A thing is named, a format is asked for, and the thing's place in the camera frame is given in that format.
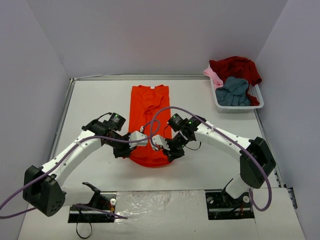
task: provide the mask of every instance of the laundry basket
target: laundry basket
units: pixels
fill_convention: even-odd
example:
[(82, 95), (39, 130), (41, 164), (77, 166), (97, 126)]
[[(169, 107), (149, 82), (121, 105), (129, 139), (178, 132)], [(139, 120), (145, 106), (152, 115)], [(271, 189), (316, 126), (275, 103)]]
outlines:
[(216, 96), (216, 91), (214, 87), (214, 81), (210, 77), (210, 83), (211, 83), (211, 88), (213, 92), (213, 97), (216, 105), (216, 110), (218, 113), (223, 113), (223, 114), (238, 114), (238, 113), (248, 113), (254, 109), (260, 109), (264, 106), (264, 100), (262, 99), (262, 95), (259, 89), (258, 84), (255, 86), (249, 85), (249, 90), (248, 93), (251, 96), (256, 97), (256, 99), (259, 101), (260, 105), (258, 106), (221, 106), (218, 103), (217, 96)]

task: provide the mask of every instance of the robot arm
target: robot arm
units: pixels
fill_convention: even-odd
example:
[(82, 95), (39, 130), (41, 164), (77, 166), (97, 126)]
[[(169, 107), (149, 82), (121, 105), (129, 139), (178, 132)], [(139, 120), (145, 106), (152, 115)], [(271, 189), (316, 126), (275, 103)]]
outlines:
[[(24, 185), (50, 171), (63, 160), (65, 155), (72, 150), (74, 146), (78, 145), (78, 147), (63, 160), (63, 163), (48, 176), (26, 188), (23, 191), (23, 199), (48, 217), (54, 215), (63, 206), (98, 202), (101, 198), (100, 191), (93, 185), (84, 182), (76, 188), (74, 186), (70, 188), (65, 186), (64, 183), (67, 177), (83, 160), (104, 144), (113, 147), (115, 157), (128, 157), (130, 152), (137, 146), (146, 146), (148, 144), (148, 140), (136, 143), (123, 143), (99, 138), (99, 136), (102, 136), (118, 140), (134, 141), (147, 137), (138, 131), (128, 133), (124, 136), (119, 135), (116, 131), (121, 130), (125, 121), (123, 117), (116, 113), (113, 113), (108, 121), (105, 120), (101, 122), (95, 119), (88, 125), (82, 127), (83, 131), (80, 135), (54, 159), (40, 167), (29, 167), (24, 174)], [(97, 137), (84, 141), (86, 138), (93, 136)]]
[(223, 201), (226, 204), (234, 205), (239, 203), (239, 201), (241, 201), (239, 197), (241, 197), (243, 193), (247, 192), (251, 188), (259, 189), (265, 179), (257, 166), (244, 152), (229, 140), (218, 134), (217, 131), (214, 131), (214, 129), (222, 132), (236, 143), (239, 143), (249, 153), (255, 156), (267, 176), (269, 176), (276, 167), (276, 162), (269, 150), (269, 147), (266, 141), (260, 137), (257, 137), (255, 140), (240, 137), (214, 126), (202, 117), (199, 118), (210, 125), (211, 128), (201, 123), (195, 117), (182, 119), (178, 114), (174, 114), (169, 119), (168, 125), (178, 133), (173, 139), (165, 139), (160, 135), (156, 135), (152, 138), (153, 142), (155, 145), (162, 148), (163, 153), (168, 156), (168, 160), (170, 162), (185, 154), (183, 148), (190, 141), (199, 141), (215, 146), (232, 156), (240, 163), (240, 174), (233, 178), (221, 193)]

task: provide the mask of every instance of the wire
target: wire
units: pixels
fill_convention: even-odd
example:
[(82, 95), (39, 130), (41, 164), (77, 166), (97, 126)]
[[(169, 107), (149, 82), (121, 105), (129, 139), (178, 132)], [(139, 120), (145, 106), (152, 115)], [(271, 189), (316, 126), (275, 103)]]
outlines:
[[(154, 120), (155, 122), (158, 123), (158, 126), (160, 127), (160, 121), (158, 119), (155, 119)], [(142, 133), (144, 134), (145, 133), (145, 129), (146, 127), (151, 123), (151, 121), (148, 121), (143, 127), (142, 127)]]
[(0, 216), (0, 220), (1, 220), (1, 219), (11, 219), (11, 218), (14, 218), (14, 217), (16, 217), (16, 216), (19, 216), (19, 215), (21, 215), (21, 214), (25, 214), (25, 213), (31, 212), (31, 211), (33, 211), (33, 210), (36, 210), (36, 208), (35, 208), (35, 207), (32, 207), (32, 208), (29, 208), (29, 209), (27, 209), (27, 210), (23, 210), (23, 211), (17, 212), (17, 213), (12, 214), (12, 215)]
[[(166, 129), (167, 129), (167, 127), (169, 127), (169, 124), (167, 124), (166, 127), (163, 129), (163, 137), (164, 138), (166, 138)], [(185, 145), (185, 147), (187, 149), (190, 149), (190, 150), (193, 150), (193, 151), (197, 151), (201, 147), (201, 142), (200, 142), (199, 147), (197, 149), (193, 149), (193, 148), (187, 147), (187, 145)]]
[(241, 203), (236, 205), (232, 210), (230, 210), (230, 213), (234, 212), (235, 210), (237, 210), (239, 207), (241, 206)]
[[(236, 145), (238, 148), (240, 148), (252, 161), (253, 163), (256, 165), (256, 167), (259, 169), (259, 171), (261, 172), (264, 180), (265, 180), (265, 183), (267, 185), (267, 188), (268, 188), (268, 201), (266, 203), (266, 205), (262, 208), (259, 208), (257, 206), (257, 204), (255, 203), (254, 201), (254, 195), (253, 195), (253, 192), (251, 189), (249, 189), (249, 195), (250, 195), (250, 198), (251, 198), (251, 202), (252, 204), (254, 205), (254, 207), (260, 211), (260, 212), (263, 212), (265, 210), (267, 210), (269, 207), (270, 207), (270, 204), (271, 204), (271, 201), (272, 201), (272, 189), (271, 189), (271, 184), (269, 182), (269, 179), (268, 179), (268, 176), (266, 175), (265, 171), (263, 170), (263, 168), (260, 166), (260, 164), (257, 162), (257, 160), (254, 158), (254, 156), (252, 156), (250, 154), (250, 152), (248, 152), (243, 146), (241, 146), (239, 143), (237, 143), (236, 141), (234, 141), (233, 139), (231, 139), (230, 137), (228, 137), (227, 135), (225, 135), (223, 132), (219, 131), (218, 129), (216, 128), (212, 128), (211, 125), (209, 125), (208, 123), (206, 123), (205, 121), (203, 121), (200, 117), (194, 115), (193, 113), (189, 112), (188, 110), (185, 110), (181, 107), (177, 107), (177, 106), (167, 106), (167, 107), (164, 107), (162, 109), (160, 109), (152, 118), (151, 120), (151, 123), (150, 123), (150, 129), (152, 130), (152, 127), (153, 127), (153, 124), (154, 124), (154, 121), (156, 119), (156, 117), (158, 116), (159, 113), (161, 113), (162, 111), (164, 110), (167, 110), (167, 109), (177, 109), (177, 110), (180, 110), (182, 112), (185, 112), (191, 116), (193, 116), (195, 119), (199, 120), (202, 124), (204, 124), (206, 127), (208, 127), (209, 129), (212, 129), (214, 132), (218, 133), (219, 135), (221, 135), (222, 137), (224, 137), (225, 139), (227, 139), (228, 141), (230, 141), (231, 143), (233, 143), (234, 145)], [(153, 133), (150, 131), (150, 143), (156, 147), (155, 143), (153, 142), (153, 139), (152, 139), (152, 136), (153, 136)]]
[(111, 203), (107, 203), (106, 201), (102, 201), (102, 200), (99, 203), (107, 206), (109, 208), (109, 210), (111, 210)]
[[(81, 209), (77, 208), (78, 212), (79, 212), (79, 216), (76, 220), (76, 226), (75, 226), (75, 232), (76, 234), (79, 236), (79, 238), (81, 239), (88, 239), (90, 238), (91, 234), (92, 234), (92, 225), (91, 225), (91, 222), (88, 221), (88, 219), (85, 217), (85, 215), (81, 212)], [(78, 224), (79, 224), (79, 220), (80, 220), (80, 216), (83, 217), (83, 219), (86, 220), (86, 222), (90, 225), (90, 228), (91, 228), (91, 231), (90, 231), (90, 234), (88, 236), (81, 236), (80, 233), (78, 232)]]
[(103, 214), (107, 214), (109, 216), (115, 217), (115, 219), (128, 219), (126, 216), (121, 216), (121, 215), (115, 214), (113, 212), (97, 209), (97, 208), (94, 208), (94, 207), (91, 207), (91, 206), (86, 206), (86, 205), (83, 205), (83, 204), (75, 204), (73, 206), (77, 207), (77, 208), (81, 208), (81, 209), (92, 210), (92, 211), (97, 211), (97, 212), (100, 212), (100, 213), (103, 213)]
[(242, 203), (240, 207), (240, 215), (243, 215), (243, 214), (244, 214), (244, 204)]
[(163, 129), (163, 137), (166, 138), (166, 129), (169, 127), (169, 124)]
[(185, 145), (185, 147), (186, 147), (187, 149), (192, 150), (192, 151), (197, 151), (197, 150), (199, 150), (199, 148), (201, 147), (201, 142), (200, 142), (200, 144), (199, 144), (199, 147), (198, 147), (198, 148), (196, 148), (196, 149), (193, 149), (193, 148), (187, 147), (187, 145)]
[(105, 115), (112, 115), (111, 112), (107, 112), (105, 114), (102, 114), (100, 117), (96, 118), (95, 120), (99, 120), (100, 118), (104, 117)]

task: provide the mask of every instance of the white wall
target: white wall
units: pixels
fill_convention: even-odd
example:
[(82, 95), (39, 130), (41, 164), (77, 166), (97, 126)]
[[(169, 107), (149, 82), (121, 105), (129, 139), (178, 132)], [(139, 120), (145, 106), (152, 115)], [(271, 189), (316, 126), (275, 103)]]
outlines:
[[(68, 78), (25, 0), (0, 2), (0, 203), (23, 186), (25, 170), (46, 162)], [(0, 215), (27, 208), (19, 194)], [(17, 239), (24, 216), (0, 220)]]
[(318, 240), (320, 199), (320, 1), (289, 0), (258, 59), (258, 113), (308, 240)]
[(69, 77), (256, 59), (287, 0), (27, 0)]

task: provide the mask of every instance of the purple cable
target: purple cable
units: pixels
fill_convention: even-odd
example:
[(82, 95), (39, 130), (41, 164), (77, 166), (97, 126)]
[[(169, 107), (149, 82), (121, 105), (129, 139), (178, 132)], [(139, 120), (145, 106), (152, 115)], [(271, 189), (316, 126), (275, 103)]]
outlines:
[(87, 209), (87, 210), (92, 210), (92, 211), (97, 211), (97, 212), (100, 212), (100, 213), (103, 213), (103, 214), (107, 214), (107, 215), (116, 217), (115, 219), (128, 219), (126, 216), (121, 216), (121, 215), (115, 214), (113, 212), (104, 211), (104, 210), (97, 209), (97, 208), (90, 207), (90, 206), (86, 206), (86, 205), (83, 205), (83, 204), (75, 204), (73, 206), (75, 206), (77, 208), (81, 208), (81, 209)]
[[(159, 128), (160, 128), (160, 121), (159, 121), (158, 119), (155, 119), (154, 121), (158, 123), (158, 126), (159, 126)], [(146, 127), (147, 127), (150, 123), (151, 123), (151, 121), (148, 121), (148, 122), (142, 127), (142, 133), (144, 133)]]
[[(164, 107), (162, 108), (161, 110), (159, 110), (152, 118), (151, 120), (151, 123), (150, 123), (150, 129), (152, 130), (153, 128), (153, 124), (154, 124), (154, 121), (156, 120), (156, 117), (158, 116), (159, 113), (161, 113), (162, 111), (164, 110), (167, 110), (167, 109), (177, 109), (177, 110), (180, 110), (182, 112), (185, 112), (189, 115), (191, 115), (192, 117), (196, 118), (197, 120), (199, 120), (201, 123), (203, 123), (205, 126), (207, 126), (208, 128), (212, 128), (212, 126), (210, 126), (209, 124), (207, 124), (205, 121), (203, 121), (201, 118), (199, 118), (198, 116), (194, 115), (193, 113), (189, 112), (188, 110), (185, 110), (181, 107), (177, 107), (177, 106), (167, 106), (167, 107)], [(154, 147), (157, 147), (154, 142), (153, 142), (153, 132), (151, 132), (150, 130), (150, 143), (154, 146)], [(227, 139), (228, 141), (230, 141), (231, 143), (233, 143), (234, 145), (236, 145), (238, 148), (240, 148), (252, 161), (253, 163), (256, 165), (256, 167), (259, 169), (259, 171), (261, 172), (264, 180), (265, 180), (265, 183), (267, 185), (267, 188), (268, 188), (268, 201), (266, 203), (266, 205), (263, 207), (263, 208), (259, 208), (255, 201), (254, 201), (254, 195), (253, 195), (253, 192), (252, 190), (250, 189), (249, 190), (249, 194), (250, 194), (250, 198), (251, 198), (251, 203), (252, 205), (255, 206), (255, 208), (260, 211), (260, 212), (263, 212), (265, 210), (267, 210), (269, 207), (270, 207), (270, 204), (271, 204), (271, 201), (272, 201), (272, 189), (271, 189), (271, 185), (270, 185), (270, 182), (269, 182), (269, 179), (268, 179), (268, 176), (266, 175), (265, 171), (263, 170), (263, 168), (260, 166), (260, 164), (257, 162), (257, 160), (250, 154), (250, 152), (248, 152), (243, 146), (241, 146), (239, 143), (237, 143), (236, 141), (232, 140), (230, 137), (228, 137), (227, 135), (225, 135), (223, 132), (217, 130), (217, 129), (213, 129), (213, 131), (217, 132), (219, 135), (221, 135), (222, 137), (224, 137), (225, 139)]]
[[(155, 132), (152, 132), (152, 134), (156, 134), (156, 132), (159, 130), (160, 128), (160, 125), (157, 126)], [(121, 139), (115, 139), (115, 138), (112, 138), (112, 137), (107, 137), (107, 136), (89, 136), (89, 137), (86, 137), (86, 138), (83, 138), (79, 141), (79, 143), (84, 143), (85, 141), (88, 141), (88, 140), (91, 140), (91, 139), (104, 139), (104, 140), (109, 140), (109, 141), (115, 141), (115, 142), (119, 142), (119, 143), (125, 143), (125, 144), (129, 144), (129, 143), (139, 143), (139, 142), (143, 142), (145, 140), (148, 140), (150, 139), (152, 136), (148, 136), (144, 139), (140, 139), (140, 140), (121, 140)], [(4, 200), (3, 203), (1, 203), (0, 205), (0, 211), (1, 209), (4, 208), (4, 206), (11, 200), (13, 199), (17, 194), (21, 193), (23, 190), (29, 188), (31, 185), (35, 184), (36, 182), (40, 181), (41, 179), (45, 178), (46, 176), (48, 176), (50, 173), (52, 173), (54, 170), (57, 169), (57, 167), (59, 167), (62, 162), (74, 151), (76, 150), (77, 148), (79, 147), (78, 144), (75, 144), (72, 148), (70, 148), (70, 150), (61, 158), (60, 161), (58, 161), (58, 163), (53, 167), (51, 168), (49, 171), (47, 171), (46, 173), (42, 174), (41, 176), (35, 178), (34, 180), (30, 181), (29, 183), (27, 183), (26, 185), (24, 185), (23, 187), (19, 188), (17, 191), (15, 191), (13, 194), (11, 194), (6, 200)], [(13, 217), (16, 217), (16, 216), (19, 216), (21, 214), (25, 214), (27, 212), (30, 212), (32, 210), (34, 210), (35, 208), (30, 208), (30, 209), (27, 209), (27, 210), (24, 210), (24, 211), (21, 211), (21, 212), (17, 212), (15, 214), (12, 214), (12, 215), (8, 215), (8, 216), (0, 216), (0, 220), (1, 219), (10, 219), (10, 218), (13, 218)]]

